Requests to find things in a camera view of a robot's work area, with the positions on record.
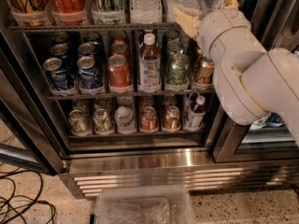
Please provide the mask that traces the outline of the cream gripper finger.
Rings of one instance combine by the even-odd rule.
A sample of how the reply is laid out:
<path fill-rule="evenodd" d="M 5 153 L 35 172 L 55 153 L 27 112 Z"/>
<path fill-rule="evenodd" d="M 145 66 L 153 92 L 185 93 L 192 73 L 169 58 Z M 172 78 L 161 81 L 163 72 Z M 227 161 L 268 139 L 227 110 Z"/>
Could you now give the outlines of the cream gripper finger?
<path fill-rule="evenodd" d="M 237 0 L 221 0 L 221 7 L 238 9 L 238 2 Z"/>
<path fill-rule="evenodd" d="M 173 19 L 190 38 L 197 37 L 197 30 L 201 22 L 201 10 L 175 5 L 172 11 Z"/>

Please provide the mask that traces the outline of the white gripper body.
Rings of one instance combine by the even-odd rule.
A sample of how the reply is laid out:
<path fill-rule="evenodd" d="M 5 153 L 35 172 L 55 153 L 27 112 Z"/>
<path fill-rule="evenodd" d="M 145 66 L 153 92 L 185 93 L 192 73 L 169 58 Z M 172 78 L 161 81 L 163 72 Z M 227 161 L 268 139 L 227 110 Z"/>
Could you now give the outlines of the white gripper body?
<path fill-rule="evenodd" d="M 251 63 L 250 52 L 241 43 L 239 28 L 250 29 L 249 21 L 236 9 L 216 10 L 206 15 L 197 30 L 197 43 L 214 63 L 226 57 L 232 63 Z"/>

